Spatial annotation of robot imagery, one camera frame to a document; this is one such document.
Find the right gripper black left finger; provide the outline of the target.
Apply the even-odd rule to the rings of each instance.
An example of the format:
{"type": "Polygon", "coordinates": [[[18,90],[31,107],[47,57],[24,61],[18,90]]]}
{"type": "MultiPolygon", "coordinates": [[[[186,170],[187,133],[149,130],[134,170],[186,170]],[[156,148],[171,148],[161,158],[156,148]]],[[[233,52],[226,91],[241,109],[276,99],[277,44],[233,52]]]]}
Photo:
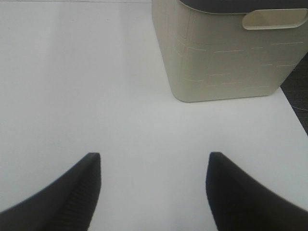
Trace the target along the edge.
{"type": "Polygon", "coordinates": [[[33,196],[2,211],[2,231],[86,231],[101,191],[101,156],[88,153],[33,196]]]}

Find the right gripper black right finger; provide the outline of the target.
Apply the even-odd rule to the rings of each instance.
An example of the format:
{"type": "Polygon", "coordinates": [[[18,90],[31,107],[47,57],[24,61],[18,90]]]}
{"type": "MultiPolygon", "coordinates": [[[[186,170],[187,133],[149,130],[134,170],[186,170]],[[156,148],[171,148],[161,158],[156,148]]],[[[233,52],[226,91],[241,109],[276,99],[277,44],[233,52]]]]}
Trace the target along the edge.
{"type": "Polygon", "coordinates": [[[272,192],[220,152],[211,152],[205,192],[219,231],[306,231],[308,212],[272,192]]]}

